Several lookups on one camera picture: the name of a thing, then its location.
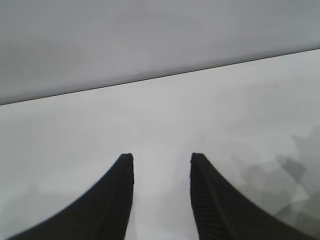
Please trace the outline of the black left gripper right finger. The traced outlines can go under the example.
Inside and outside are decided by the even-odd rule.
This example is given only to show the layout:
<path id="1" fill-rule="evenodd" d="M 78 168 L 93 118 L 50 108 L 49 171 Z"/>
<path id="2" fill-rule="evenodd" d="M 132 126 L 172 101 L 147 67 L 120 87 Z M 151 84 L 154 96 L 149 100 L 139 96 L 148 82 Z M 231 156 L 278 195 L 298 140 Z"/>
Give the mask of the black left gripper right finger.
<path id="1" fill-rule="evenodd" d="M 192 153 L 190 200 L 201 240 L 311 240 L 255 205 L 202 153 Z"/>

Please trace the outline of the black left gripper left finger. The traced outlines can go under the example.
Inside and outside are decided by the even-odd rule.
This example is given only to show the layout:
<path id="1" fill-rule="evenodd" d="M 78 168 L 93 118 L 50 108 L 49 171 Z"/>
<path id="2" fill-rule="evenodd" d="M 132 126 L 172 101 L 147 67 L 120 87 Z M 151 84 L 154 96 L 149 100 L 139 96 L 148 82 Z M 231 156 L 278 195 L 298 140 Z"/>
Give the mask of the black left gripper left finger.
<path id="1" fill-rule="evenodd" d="M 134 158 L 119 156 L 81 197 L 12 240 L 123 240 L 133 205 Z"/>

